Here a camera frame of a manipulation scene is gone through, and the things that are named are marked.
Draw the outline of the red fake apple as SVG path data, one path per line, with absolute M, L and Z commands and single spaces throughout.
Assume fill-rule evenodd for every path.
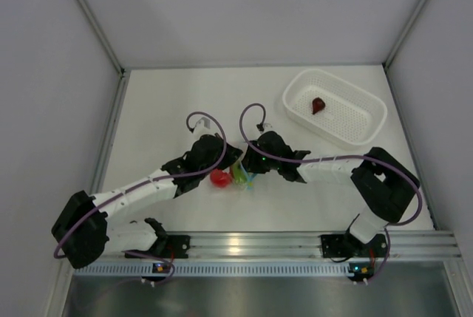
M 232 183 L 231 175 L 220 169 L 214 169 L 209 177 L 212 185 L 217 188 L 226 188 Z

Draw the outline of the green fake fruit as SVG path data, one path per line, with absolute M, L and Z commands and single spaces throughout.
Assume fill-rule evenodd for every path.
M 245 183 L 247 181 L 247 174 L 240 163 L 235 163 L 230 167 L 230 174 L 235 183 Z

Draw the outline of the clear zip top bag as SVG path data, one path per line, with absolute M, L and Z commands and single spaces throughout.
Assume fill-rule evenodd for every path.
M 223 173 L 230 185 L 239 190 L 252 190 L 254 188 L 256 174 L 247 172 L 241 161 L 231 165 Z

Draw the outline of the dark purple fake fig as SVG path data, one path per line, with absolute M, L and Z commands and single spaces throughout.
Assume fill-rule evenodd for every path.
M 320 111 L 324 110 L 326 107 L 326 103 L 321 98 L 314 98 L 311 102 L 312 114 L 315 115 Z

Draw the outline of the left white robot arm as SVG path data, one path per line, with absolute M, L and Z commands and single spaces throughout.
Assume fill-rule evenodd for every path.
M 167 248 L 162 225 L 152 218 L 138 222 L 132 215 L 196 189 L 210 172 L 231 167 L 241 155 L 241 149 L 220 136 L 204 134 L 183 156 L 134 183 L 98 194 L 73 194 L 51 229 L 58 243 L 54 257 L 80 269 L 107 253 L 135 250 L 162 256 Z

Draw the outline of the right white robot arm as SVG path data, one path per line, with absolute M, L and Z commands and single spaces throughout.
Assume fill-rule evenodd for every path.
M 289 182 L 326 182 L 357 190 L 365 208 L 341 241 L 352 255 L 369 250 L 382 229 L 408 225 L 421 213 L 420 182 L 381 147 L 373 147 L 365 155 L 310 159 L 309 151 L 292 150 L 275 131 L 262 132 L 257 140 L 243 139 L 248 145 L 243 167 L 250 173 L 277 171 Z

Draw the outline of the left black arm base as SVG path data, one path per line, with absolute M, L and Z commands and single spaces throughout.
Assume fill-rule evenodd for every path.
M 171 234 L 166 238 L 159 238 L 148 250 L 133 250 L 132 253 L 161 259 L 187 259 L 190 241 L 189 235 Z

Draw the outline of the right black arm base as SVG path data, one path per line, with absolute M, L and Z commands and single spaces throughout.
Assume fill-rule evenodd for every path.
M 324 234 L 320 236 L 324 258 L 353 258 L 364 254 L 364 245 L 353 235 Z

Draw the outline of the white perforated plastic basket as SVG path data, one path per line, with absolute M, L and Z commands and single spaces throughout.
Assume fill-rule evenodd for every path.
M 315 115 L 314 98 L 326 103 Z M 387 119 L 382 99 L 322 69 L 297 74 L 284 90 L 282 103 L 291 120 L 343 149 L 371 143 Z

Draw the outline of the aluminium mounting rail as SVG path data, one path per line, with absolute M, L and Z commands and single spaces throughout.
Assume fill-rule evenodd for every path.
M 197 258 L 324 258 L 320 236 L 324 234 L 344 234 L 340 232 L 243 232 L 216 233 L 191 232 L 171 234 L 191 237 L 188 259 Z M 132 250 L 107 253 L 103 256 L 131 256 Z M 454 235 L 446 231 L 391 231 L 377 234 L 371 244 L 364 247 L 364 254 L 352 259 L 390 256 L 401 260 L 453 260 L 461 257 Z

